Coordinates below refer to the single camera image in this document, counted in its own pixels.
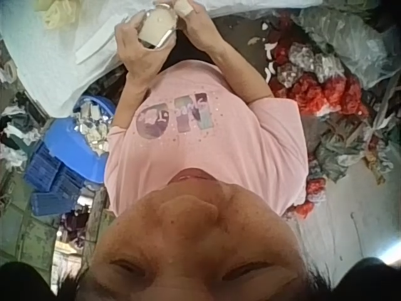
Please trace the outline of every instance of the cheek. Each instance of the cheek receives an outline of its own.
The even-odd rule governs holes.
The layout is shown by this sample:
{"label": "cheek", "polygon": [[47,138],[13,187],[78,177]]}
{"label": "cheek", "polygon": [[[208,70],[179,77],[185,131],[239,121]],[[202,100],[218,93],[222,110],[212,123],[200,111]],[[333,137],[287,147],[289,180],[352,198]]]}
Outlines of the cheek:
{"label": "cheek", "polygon": [[292,229],[258,196],[248,192],[237,195],[222,220],[236,252],[265,256],[289,267],[302,265]]}

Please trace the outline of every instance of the white object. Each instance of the white object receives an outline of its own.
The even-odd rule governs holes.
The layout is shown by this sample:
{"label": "white object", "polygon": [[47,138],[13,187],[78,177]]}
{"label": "white object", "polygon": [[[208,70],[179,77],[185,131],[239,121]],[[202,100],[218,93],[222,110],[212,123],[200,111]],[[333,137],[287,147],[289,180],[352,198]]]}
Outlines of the white object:
{"label": "white object", "polygon": [[38,141],[41,136],[37,129],[33,129],[30,132],[23,133],[15,126],[8,124],[4,129],[4,133],[7,134],[7,137],[10,137],[11,134],[21,138],[26,145],[31,145],[32,142]]}
{"label": "white object", "polygon": [[100,113],[100,108],[98,105],[90,105],[90,117],[93,120],[100,120],[102,118],[102,115]]}
{"label": "white object", "polygon": [[187,0],[177,0],[174,4],[174,10],[179,16],[186,17],[194,8],[188,3]]}
{"label": "white object", "polygon": [[271,72],[270,72],[269,68],[266,67],[264,69],[264,72],[266,73],[266,83],[269,83],[270,79],[271,79]]}
{"label": "white object", "polygon": [[168,5],[158,5],[147,13],[138,37],[155,47],[161,47],[176,27],[175,11]]}
{"label": "white object", "polygon": [[251,46],[251,45],[256,44],[259,40],[260,40],[259,37],[254,36],[253,38],[251,38],[251,39],[248,41],[248,46]]}
{"label": "white object", "polygon": [[[322,0],[201,0],[212,17],[265,8],[305,8]],[[114,39],[100,50],[96,43],[89,60],[77,65],[75,53],[110,18],[153,8],[149,0],[84,0],[74,24],[47,30],[40,13],[27,0],[0,2],[1,34],[31,98],[51,117],[67,117],[89,84],[121,63]]]}
{"label": "white object", "polygon": [[127,14],[112,16],[103,26],[75,53],[75,63],[82,64],[98,53],[110,41],[115,42],[114,28],[117,24],[125,22]]}
{"label": "white object", "polygon": [[16,115],[16,114],[25,114],[25,110],[23,108],[18,107],[17,105],[12,105],[6,107],[4,111],[1,113],[1,116]]}
{"label": "white object", "polygon": [[2,83],[13,83],[17,80],[17,66],[13,60],[9,60],[4,64],[4,69],[0,68],[0,81]]}
{"label": "white object", "polygon": [[21,167],[28,160],[26,154],[21,150],[14,150],[0,143],[0,160],[6,160],[6,169],[11,170],[13,167]]}
{"label": "white object", "polygon": [[270,71],[271,74],[276,74],[276,70],[274,70],[273,64],[274,64],[274,63],[271,61],[271,62],[269,63],[268,68],[269,68],[269,71]]}
{"label": "white object", "polygon": [[266,50],[266,57],[268,58],[268,60],[272,60],[273,59],[272,56],[271,56],[271,51],[273,49],[275,49],[276,46],[277,46],[277,42],[264,44],[264,50]]}
{"label": "white object", "polygon": [[85,102],[82,106],[81,106],[81,118],[82,119],[89,119],[90,116],[90,107],[91,107],[91,103],[90,102]]}

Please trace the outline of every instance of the white fabric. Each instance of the white fabric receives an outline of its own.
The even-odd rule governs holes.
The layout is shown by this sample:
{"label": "white fabric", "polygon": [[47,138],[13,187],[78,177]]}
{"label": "white fabric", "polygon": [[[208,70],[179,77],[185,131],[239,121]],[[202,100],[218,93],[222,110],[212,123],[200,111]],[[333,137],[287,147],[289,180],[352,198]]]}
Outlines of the white fabric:
{"label": "white fabric", "polygon": [[31,145],[32,142],[38,141],[41,137],[37,129],[33,129],[27,133],[22,133],[19,129],[11,124],[7,125],[7,127],[4,129],[4,133],[7,134],[7,137],[10,137],[10,135],[15,135],[21,138],[26,145]]}
{"label": "white fabric", "polygon": [[[211,16],[263,8],[304,8],[322,0],[201,0]],[[89,84],[118,66],[115,39],[80,65],[79,50],[110,18],[150,9],[150,0],[81,0],[79,21],[61,29],[44,28],[32,1],[2,0],[1,34],[28,93],[52,117],[67,117]]]}
{"label": "white fabric", "polygon": [[16,114],[25,114],[25,110],[23,108],[18,107],[17,105],[12,105],[6,107],[4,111],[1,113],[1,116],[16,115]]}
{"label": "white fabric", "polygon": [[20,167],[28,160],[26,154],[21,150],[14,150],[0,143],[0,160],[6,160],[6,169],[11,170],[13,167]]}

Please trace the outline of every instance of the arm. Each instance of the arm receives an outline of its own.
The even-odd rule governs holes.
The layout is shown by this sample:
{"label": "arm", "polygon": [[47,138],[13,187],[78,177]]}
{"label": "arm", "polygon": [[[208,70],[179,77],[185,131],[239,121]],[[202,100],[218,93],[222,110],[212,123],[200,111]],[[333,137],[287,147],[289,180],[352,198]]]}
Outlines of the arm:
{"label": "arm", "polygon": [[137,31],[143,17],[144,12],[138,13],[130,22],[119,24],[115,29],[118,55],[128,70],[127,81],[113,119],[113,126],[121,129],[130,126],[151,82],[175,45],[173,36],[161,49],[144,48],[138,40]]}
{"label": "arm", "polygon": [[209,52],[224,78],[246,104],[266,97],[274,97],[265,79],[230,44],[222,42],[219,51]]}
{"label": "arm", "polygon": [[274,97],[258,71],[224,41],[203,6],[193,0],[176,0],[174,9],[185,21],[183,31],[188,39],[212,58],[238,97],[248,105],[261,98]]}
{"label": "arm", "polygon": [[113,119],[113,126],[127,129],[132,121],[132,117],[142,103],[147,87],[127,74],[127,81],[118,102],[117,109]]}

